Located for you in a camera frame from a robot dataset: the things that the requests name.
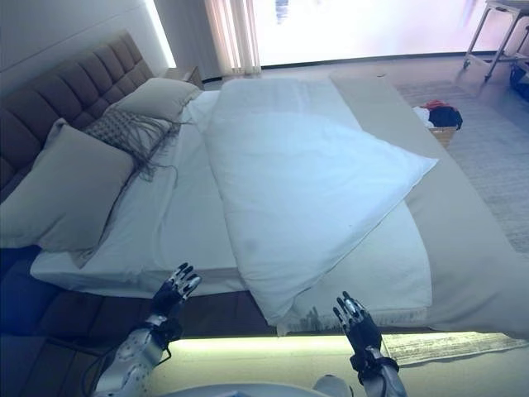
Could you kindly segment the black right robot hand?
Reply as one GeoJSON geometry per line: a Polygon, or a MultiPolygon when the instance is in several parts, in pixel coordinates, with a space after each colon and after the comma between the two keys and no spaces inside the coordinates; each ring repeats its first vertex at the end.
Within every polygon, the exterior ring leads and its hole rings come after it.
{"type": "Polygon", "coordinates": [[[336,298],[336,303],[333,312],[355,355],[365,356],[369,348],[379,350],[382,343],[381,333],[365,306],[346,291],[336,298]]]}

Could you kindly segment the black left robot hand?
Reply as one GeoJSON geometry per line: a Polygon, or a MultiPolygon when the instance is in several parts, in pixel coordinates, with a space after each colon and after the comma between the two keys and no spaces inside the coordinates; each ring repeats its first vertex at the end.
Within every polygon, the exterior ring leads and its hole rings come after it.
{"type": "Polygon", "coordinates": [[[191,293],[200,285],[202,278],[185,262],[162,284],[152,299],[151,314],[167,318],[182,306],[191,293]]]}

